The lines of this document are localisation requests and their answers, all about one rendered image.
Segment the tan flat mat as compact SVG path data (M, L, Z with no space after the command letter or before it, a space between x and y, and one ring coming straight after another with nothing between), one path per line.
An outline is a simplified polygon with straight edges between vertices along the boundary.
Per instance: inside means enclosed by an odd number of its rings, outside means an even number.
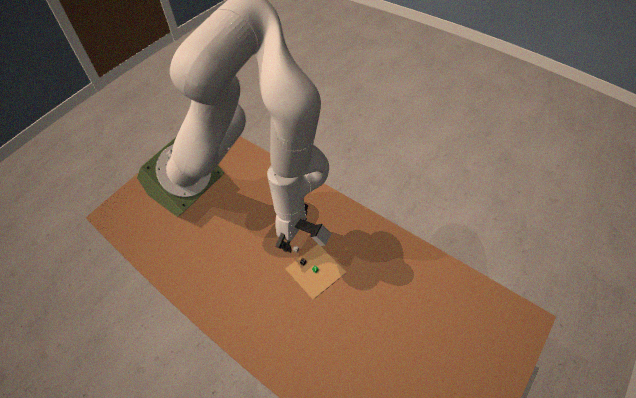
M300 264L302 258L305 266ZM314 265L317 273L312 271ZM347 273L319 244L285 269L312 300Z

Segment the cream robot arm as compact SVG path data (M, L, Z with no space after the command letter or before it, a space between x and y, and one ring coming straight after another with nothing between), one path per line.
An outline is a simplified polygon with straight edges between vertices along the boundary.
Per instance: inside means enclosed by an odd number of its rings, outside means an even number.
M304 212L304 197L325 183L329 162L313 145L319 92L292 58L279 16L267 0L227 0L176 50L171 80L191 106L174 144L159 156L156 174L161 186L178 197L194 196L207 186L245 128L236 74L253 54L271 115L267 176L274 209L292 220Z

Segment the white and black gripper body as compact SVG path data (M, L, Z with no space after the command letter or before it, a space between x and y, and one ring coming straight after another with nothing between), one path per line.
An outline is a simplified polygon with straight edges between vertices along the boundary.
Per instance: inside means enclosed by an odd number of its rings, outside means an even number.
M292 220L285 220L276 215L277 236L279 237L281 233L284 233L285 238L288 241L291 241L295 237L297 232L299 231L299 229L295 228L295 225L298 223L300 219L306 220L305 209L304 209L304 212L298 218L292 219Z

